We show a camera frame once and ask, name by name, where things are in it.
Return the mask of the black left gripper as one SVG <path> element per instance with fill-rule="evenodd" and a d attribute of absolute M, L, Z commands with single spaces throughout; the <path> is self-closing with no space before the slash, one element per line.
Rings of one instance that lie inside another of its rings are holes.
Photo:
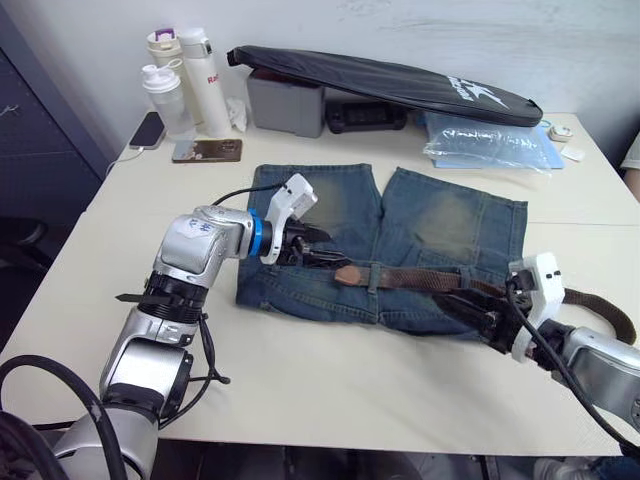
<path fill-rule="evenodd" d="M 287 223 L 283 230 L 279 266 L 303 266 L 305 268 L 337 270 L 348 266 L 352 260 L 340 252 L 310 251 L 307 241 L 331 241 L 324 230 L 303 223 Z"/>

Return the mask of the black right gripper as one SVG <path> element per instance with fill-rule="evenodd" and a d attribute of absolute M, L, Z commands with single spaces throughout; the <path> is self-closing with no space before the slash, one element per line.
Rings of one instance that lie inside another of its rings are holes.
<path fill-rule="evenodd" d="M 516 308 L 505 297 L 478 289 L 455 289 L 435 294 L 432 299 L 448 316 L 477 331 L 485 343 L 499 353 L 510 353 L 515 337 L 522 329 L 516 312 L 527 315 L 531 300 L 516 297 Z"/>

